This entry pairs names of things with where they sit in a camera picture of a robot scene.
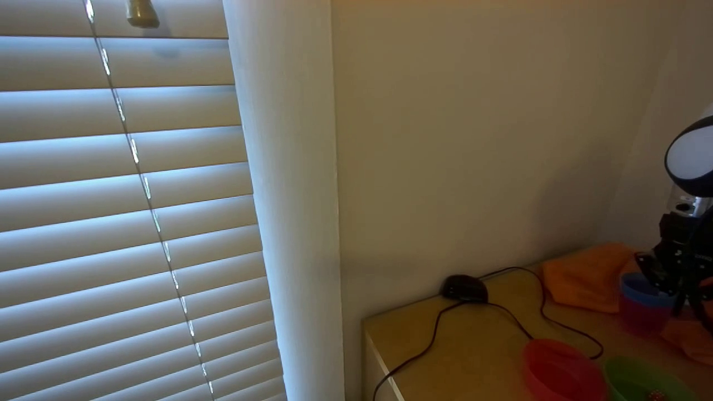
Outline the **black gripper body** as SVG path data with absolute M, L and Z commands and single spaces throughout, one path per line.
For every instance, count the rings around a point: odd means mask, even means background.
M 683 308 L 707 319 L 713 278 L 713 205 L 704 196 L 678 195 L 660 218 L 660 243 L 634 256 L 644 278 L 675 298 L 672 314 Z

